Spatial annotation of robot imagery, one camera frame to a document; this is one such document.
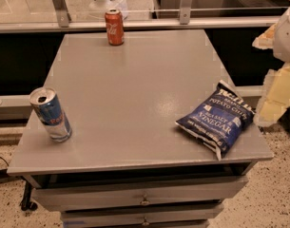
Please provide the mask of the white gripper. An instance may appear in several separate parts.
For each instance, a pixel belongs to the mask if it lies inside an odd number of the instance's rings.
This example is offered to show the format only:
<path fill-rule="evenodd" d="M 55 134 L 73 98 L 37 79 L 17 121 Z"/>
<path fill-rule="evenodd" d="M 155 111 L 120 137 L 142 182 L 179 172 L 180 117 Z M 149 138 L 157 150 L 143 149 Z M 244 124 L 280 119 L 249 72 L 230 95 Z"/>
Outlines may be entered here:
<path fill-rule="evenodd" d="M 277 25 L 272 25 L 255 38 L 252 46 L 273 49 L 274 56 L 285 62 L 279 70 L 268 70 L 256 107 L 254 123 L 268 127 L 275 124 L 290 107 L 290 7 Z"/>

